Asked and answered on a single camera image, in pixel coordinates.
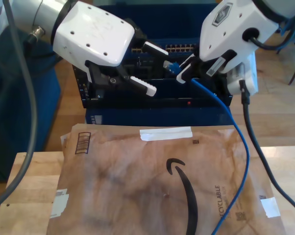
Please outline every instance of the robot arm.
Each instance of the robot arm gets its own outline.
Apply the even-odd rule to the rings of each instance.
[[[133,44],[164,60],[168,60],[168,52],[148,41],[131,20],[122,20],[76,0],[11,0],[10,3],[17,27],[30,32],[29,48],[42,38],[53,45],[59,56],[85,72],[93,85],[110,87],[126,83],[142,94],[155,95],[154,86],[129,76],[121,62]],[[7,25],[0,0],[0,34]],[[116,77],[101,78],[103,69]]]
[[[199,51],[184,63],[180,83],[193,78],[226,74],[228,90],[240,94],[239,80],[246,80],[253,95],[258,91],[254,52],[249,39],[265,42],[279,23],[295,16],[295,0],[224,0],[204,20]]]

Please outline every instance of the gray cable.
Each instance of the gray cable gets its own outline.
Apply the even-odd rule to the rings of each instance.
[[[31,81],[29,69],[28,69],[28,67],[26,65],[24,53],[23,53],[21,45],[20,45],[19,37],[18,37],[18,34],[17,34],[17,28],[16,28],[16,25],[15,25],[15,21],[14,21],[14,17],[13,17],[13,14],[12,14],[12,10],[11,10],[11,7],[10,7],[9,0],[3,0],[3,4],[4,4],[5,10],[6,10],[7,19],[8,19],[9,25],[10,25],[9,28],[10,28],[10,33],[11,33],[11,36],[12,36],[13,44],[14,44],[15,49],[16,49],[16,53],[17,53],[17,56],[18,56],[18,60],[20,62],[22,73],[24,75],[25,85],[26,85],[28,95],[29,95],[29,99],[30,99],[31,131],[30,131],[30,141],[29,141],[27,153],[25,155],[25,160],[24,160],[18,174],[14,178],[14,180],[6,188],[6,191],[0,196],[0,205],[16,189],[16,187],[18,186],[18,184],[20,183],[20,181],[22,180],[22,178],[24,177],[26,171],[29,168],[30,162],[32,160],[33,152],[34,152],[35,143],[36,143],[37,125],[38,125],[38,123],[37,123],[38,117],[37,117],[36,100],[35,100],[34,89],[33,89],[32,81]]]

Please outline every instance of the cable connector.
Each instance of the cable connector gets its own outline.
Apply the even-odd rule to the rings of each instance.
[[[246,81],[240,80],[240,91],[241,91],[241,103],[242,104],[250,104],[250,92],[246,87]]]

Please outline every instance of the white label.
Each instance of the white label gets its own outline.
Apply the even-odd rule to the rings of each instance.
[[[225,61],[226,60],[222,57],[218,58],[217,61],[212,65],[212,67],[206,72],[206,74],[212,77]]]
[[[102,125],[102,115],[94,115],[95,124]]]
[[[192,137],[191,127],[140,130],[143,141],[175,140]]]
[[[56,191],[50,218],[59,217],[61,213],[64,212],[69,198],[69,194],[66,194],[66,192],[67,189],[59,189]]]
[[[261,199],[261,203],[268,218],[280,216],[278,205],[274,197]]]

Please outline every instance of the wooden table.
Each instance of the wooden table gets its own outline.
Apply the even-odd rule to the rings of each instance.
[[[295,200],[295,146],[263,147],[281,187]],[[8,183],[25,158],[16,156]],[[64,157],[62,152],[35,153],[24,179],[0,206],[0,235],[45,235]],[[288,235],[295,235],[295,209],[273,188]]]

